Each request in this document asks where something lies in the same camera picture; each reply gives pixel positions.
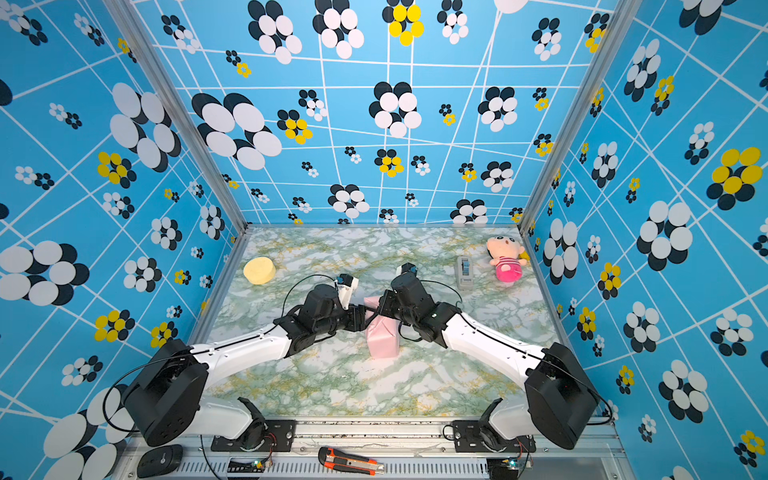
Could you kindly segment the purple wrapping paper sheet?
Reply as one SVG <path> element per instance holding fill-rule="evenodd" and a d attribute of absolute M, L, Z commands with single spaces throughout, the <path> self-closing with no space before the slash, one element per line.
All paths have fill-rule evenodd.
<path fill-rule="evenodd" d="M 379 312 L 378 297 L 365 297 L 364 305 L 367 309 L 366 320 L 369 321 L 365 335 L 370 356 L 375 360 L 398 357 L 400 351 L 398 327 L 400 323 Z"/>

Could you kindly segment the small grey white device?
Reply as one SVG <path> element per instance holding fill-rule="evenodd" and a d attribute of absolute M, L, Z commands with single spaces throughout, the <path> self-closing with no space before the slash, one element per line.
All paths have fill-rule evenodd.
<path fill-rule="evenodd" d="M 461 290 L 474 287 L 473 264 L 468 256 L 459 256 L 456 262 L 456 282 Z"/>

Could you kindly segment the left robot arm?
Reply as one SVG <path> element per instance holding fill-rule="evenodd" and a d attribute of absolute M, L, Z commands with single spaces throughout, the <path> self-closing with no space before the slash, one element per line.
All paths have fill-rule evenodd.
<path fill-rule="evenodd" d="M 259 447 L 266 420 L 245 397 L 207 394 L 212 385 L 261 363 L 295 355 L 339 331 L 361 332 L 373 318 L 365 305 L 347 301 L 349 288 L 317 285 L 303 304 L 272 325 L 208 344 L 166 343 L 123 392 L 122 403 L 147 445 L 183 435 L 218 436 L 244 450 Z"/>

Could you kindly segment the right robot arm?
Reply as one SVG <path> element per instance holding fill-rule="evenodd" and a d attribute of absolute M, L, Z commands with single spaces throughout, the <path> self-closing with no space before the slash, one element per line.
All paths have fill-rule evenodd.
<path fill-rule="evenodd" d="M 386 317 L 412 327 L 426 342 L 461 352 L 505 375 L 526 400 L 497 399 L 478 421 L 486 447 L 501 451 L 521 436 L 541 435 L 572 450 L 601 397 L 573 352 L 554 342 L 540 347 L 512 339 L 473 319 L 460 307 L 438 302 L 412 272 L 397 276 L 379 300 Z"/>

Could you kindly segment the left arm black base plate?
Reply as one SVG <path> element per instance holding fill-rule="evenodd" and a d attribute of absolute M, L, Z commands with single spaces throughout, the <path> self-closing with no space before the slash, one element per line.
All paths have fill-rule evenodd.
<path fill-rule="evenodd" d="M 215 436 L 213 452 L 289 452 L 295 437 L 295 420 L 265 420 L 235 439 Z"/>

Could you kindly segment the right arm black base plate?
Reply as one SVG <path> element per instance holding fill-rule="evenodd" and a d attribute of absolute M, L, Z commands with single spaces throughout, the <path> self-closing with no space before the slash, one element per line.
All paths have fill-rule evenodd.
<path fill-rule="evenodd" d="M 456 453 L 504 453 L 518 455 L 522 449 L 517 440 L 499 440 L 492 446 L 481 435 L 477 420 L 454 420 L 450 423 L 452 439 Z"/>

